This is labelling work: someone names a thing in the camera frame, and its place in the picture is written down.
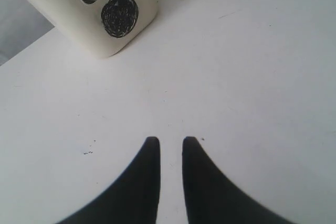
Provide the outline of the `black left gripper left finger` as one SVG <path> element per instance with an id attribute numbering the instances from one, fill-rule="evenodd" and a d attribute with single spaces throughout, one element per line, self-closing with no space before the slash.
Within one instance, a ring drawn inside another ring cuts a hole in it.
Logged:
<path id="1" fill-rule="evenodd" d="M 61 223 L 156 223 L 160 188 L 160 142 L 150 136 L 113 184 Z"/>

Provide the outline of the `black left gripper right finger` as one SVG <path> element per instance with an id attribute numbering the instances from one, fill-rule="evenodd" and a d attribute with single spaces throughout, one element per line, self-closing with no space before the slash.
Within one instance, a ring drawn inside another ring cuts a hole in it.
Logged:
<path id="1" fill-rule="evenodd" d="M 289 222 L 232 183 L 193 136 L 183 140 L 182 174 L 189 223 Z"/>

